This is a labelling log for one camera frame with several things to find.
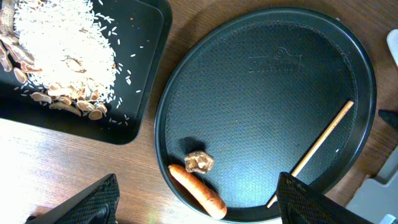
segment rectangular tray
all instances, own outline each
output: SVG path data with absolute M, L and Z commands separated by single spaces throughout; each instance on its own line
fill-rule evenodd
M 169 35 L 172 12 L 167 0 L 102 0 L 103 6 L 93 0 L 93 10 L 113 18 L 108 26 L 118 27 L 118 35 L 108 37 L 108 29 L 103 35 L 109 39 L 116 52 L 116 64 L 123 64 L 121 74 L 116 74 L 116 100 L 110 102 L 106 117 L 91 121 L 87 116 L 78 117 L 67 111 L 50 110 L 34 102 L 29 94 L 39 89 L 25 86 L 28 96 L 21 96 L 22 86 L 13 72 L 6 73 L 0 68 L 0 118 L 25 124 L 74 134 L 112 144 L 126 144 L 134 140 L 144 116 L 150 91 L 154 84 L 159 62 Z M 126 82 L 127 69 L 131 71 L 131 85 Z M 118 99 L 123 103 L 116 109 Z M 109 119 L 118 121 L 110 123 Z

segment wooden table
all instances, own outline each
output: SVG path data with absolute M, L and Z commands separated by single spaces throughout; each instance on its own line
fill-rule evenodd
M 377 108 L 398 109 L 398 69 L 386 35 L 398 28 L 396 0 L 169 0 L 173 26 L 140 134 L 114 146 L 42 128 L 0 120 L 3 223 L 22 223 L 44 213 L 108 173 L 118 177 L 119 223 L 212 223 L 190 210 L 167 187 L 154 151 L 154 118 L 162 90 L 190 47 L 238 15 L 272 6 L 302 6 L 338 18 L 363 43 L 373 62 Z M 359 159 L 327 196 L 344 205 L 366 175 L 375 175 L 398 144 L 398 133 L 375 117 Z

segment black plate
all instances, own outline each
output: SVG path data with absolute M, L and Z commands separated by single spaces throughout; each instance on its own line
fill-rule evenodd
M 353 33 L 318 12 L 245 15 L 199 41 L 171 76 L 155 120 L 160 170 L 181 201 L 206 214 L 167 170 L 205 150 L 215 166 L 196 175 L 224 199 L 224 221 L 277 218 L 278 204 L 265 204 L 279 173 L 292 171 L 348 100 L 354 106 L 298 175 L 320 192 L 344 176 L 370 132 L 371 62 Z
M 79 118 L 67 111 L 54 111 L 33 102 L 29 97 L 21 96 L 21 91 L 14 91 L 21 86 L 13 72 L 5 73 L 0 69 L 0 118 L 6 118 L 43 128 L 75 134 L 113 144 L 125 144 L 137 135 L 144 117 L 160 58 L 172 23 L 171 8 L 166 0 L 143 1 L 93 1 L 93 10 L 110 16 L 115 21 L 108 24 L 103 35 L 109 39 L 116 52 L 116 63 L 123 64 L 123 71 L 116 74 L 115 94 L 122 97 L 123 103 L 116 109 L 118 99 L 108 105 L 107 117 L 99 121 L 91 121 L 87 117 Z M 118 35 L 108 37 L 108 31 L 117 26 Z M 132 84 L 126 83 L 125 77 L 131 71 Z M 26 86 L 23 90 L 29 93 L 37 91 Z M 130 117 L 124 123 L 124 115 Z M 122 125 L 109 123 L 113 118 Z

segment white rice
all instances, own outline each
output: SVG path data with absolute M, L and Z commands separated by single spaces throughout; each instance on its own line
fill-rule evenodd
M 100 31 L 106 27 L 94 24 L 95 16 L 103 16 L 94 15 L 90 0 L 48 0 L 42 4 L 33 8 L 27 1 L 20 1 L 14 15 L 19 45 L 33 56 L 35 68 L 43 70 L 29 79 L 36 86 L 59 83 L 77 90 L 98 88 L 98 101 L 106 100 L 114 86 L 116 69 L 114 50 Z M 71 70 L 64 62 L 68 58 L 85 72 Z

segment wooden stick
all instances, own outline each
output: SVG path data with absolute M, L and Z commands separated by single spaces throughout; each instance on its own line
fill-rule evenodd
M 334 120 L 329 124 L 326 130 L 322 133 L 322 135 L 318 138 L 315 144 L 311 147 L 311 149 L 307 152 L 304 158 L 300 161 L 298 166 L 293 170 L 292 176 L 297 176 L 299 172 L 304 168 L 307 162 L 311 159 L 314 153 L 319 149 L 325 139 L 329 136 L 329 134 L 333 131 L 333 129 L 337 126 L 337 124 L 343 119 L 344 115 L 349 111 L 349 109 L 354 105 L 354 102 L 349 101 L 347 104 L 341 109 L 338 115 L 334 118 Z M 271 207 L 271 205 L 276 201 L 276 194 L 271 198 L 271 200 L 267 204 L 267 208 Z

